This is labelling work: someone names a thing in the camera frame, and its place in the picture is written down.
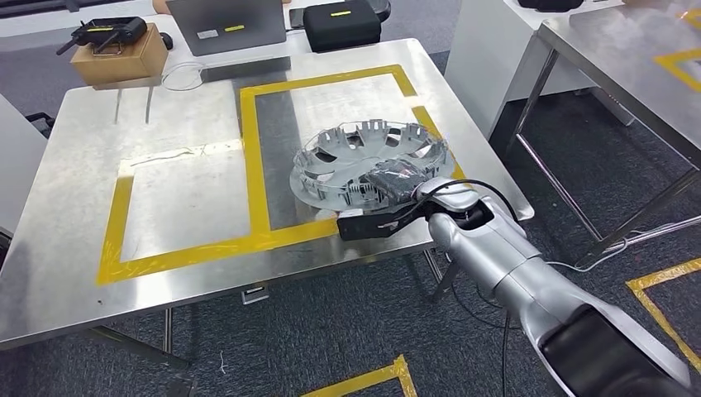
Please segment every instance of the black bag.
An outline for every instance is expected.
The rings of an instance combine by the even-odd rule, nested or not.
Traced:
[[[568,12],[582,5],[584,0],[518,0],[525,8],[535,8],[540,12]]]
[[[320,4],[304,9],[304,29],[314,52],[379,42],[379,19],[366,0]]]

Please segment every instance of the laptop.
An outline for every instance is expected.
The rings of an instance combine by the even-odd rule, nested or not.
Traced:
[[[195,56],[287,39],[280,0],[169,0],[166,5]]]

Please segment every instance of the black cable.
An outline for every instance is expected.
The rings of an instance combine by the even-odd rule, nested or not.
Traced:
[[[467,305],[465,303],[463,303],[463,301],[458,296],[458,293],[455,290],[454,285],[451,285],[451,289],[453,290],[453,296],[455,297],[455,300],[457,301],[457,303],[463,308],[464,311],[466,311],[470,315],[470,317],[474,318],[475,320],[479,321],[482,324],[489,325],[491,328],[503,329],[503,326],[501,326],[501,325],[492,323],[489,320],[485,320],[483,318],[478,317],[477,314],[475,314],[472,310],[468,309]]]
[[[480,297],[486,304],[488,304],[489,306],[491,306],[491,307],[493,307],[493,308],[502,309],[502,305],[496,304],[496,303],[490,301],[489,299],[485,298],[484,295],[482,295],[482,291],[479,290],[479,285],[475,284],[474,287],[477,289],[477,295],[479,295],[479,297]]]
[[[514,211],[513,206],[511,205],[511,203],[510,203],[508,200],[506,200],[506,197],[504,197],[504,195],[502,194],[502,192],[498,191],[498,190],[497,190],[494,186],[492,186],[491,184],[488,184],[488,183],[486,183],[486,182],[482,182],[481,180],[477,180],[477,179],[456,179],[456,180],[452,180],[452,181],[450,181],[450,182],[445,182],[444,184],[438,185],[438,187],[436,187],[435,189],[431,190],[430,192],[428,192],[428,194],[426,194],[426,195],[423,196],[420,200],[418,200],[417,203],[414,204],[414,206],[413,206],[408,212],[406,212],[406,213],[405,213],[404,215],[402,215],[401,217],[397,218],[397,220],[401,220],[401,219],[403,219],[403,218],[405,218],[405,217],[408,217],[408,216],[411,215],[412,213],[414,213],[414,211],[416,211],[417,209],[419,209],[428,199],[430,199],[431,197],[433,197],[433,196],[438,192],[438,190],[441,190],[441,189],[443,189],[443,188],[447,188],[448,186],[452,186],[452,185],[454,185],[454,184],[476,184],[476,185],[478,185],[478,186],[482,186],[482,187],[485,187],[485,188],[491,190],[491,191],[494,192],[500,199],[502,199],[502,201],[504,202],[504,204],[505,204],[506,207],[508,208],[508,211],[511,213],[511,217],[513,218],[513,220],[516,221],[516,222],[518,222],[518,218],[517,218],[517,216],[516,216],[516,211]]]
[[[508,324],[511,322],[511,314],[506,312],[506,321],[504,321],[504,339],[502,342],[502,397],[506,397],[506,347],[508,340],[508,330],[511,329]]]

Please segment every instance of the cardboard box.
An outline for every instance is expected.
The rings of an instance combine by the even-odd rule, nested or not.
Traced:
[[[120,55],[93,55],[93,47],[84,45],[70,63],[87,85],[98,85],[160,76],[167,58],[158,28],[149,23],[146,33],[133,45],[124,45]]]

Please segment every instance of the metal table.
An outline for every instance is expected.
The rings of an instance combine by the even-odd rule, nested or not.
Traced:
[[[91,328],[183,367],[101,324],[271,280],[377,261],[432,244],[423,220],[342,242],[334,214],[296,200],[293,154],[321,129],[418,120],[462,170],[533,209],[416,40],[208,69],[199,88],[65,96],[0,273],[0,348]]]
[[[518,120],[518,140],[596,242],[575,266],[701,222],[701,215],[625,239],[637,225],[701,178],[701,2],[645,1],[543,22],[533,40],[550,53]],[[552,67],[563,55],[690,164],[691,170],[607,236],[597,230],[521,133]]]

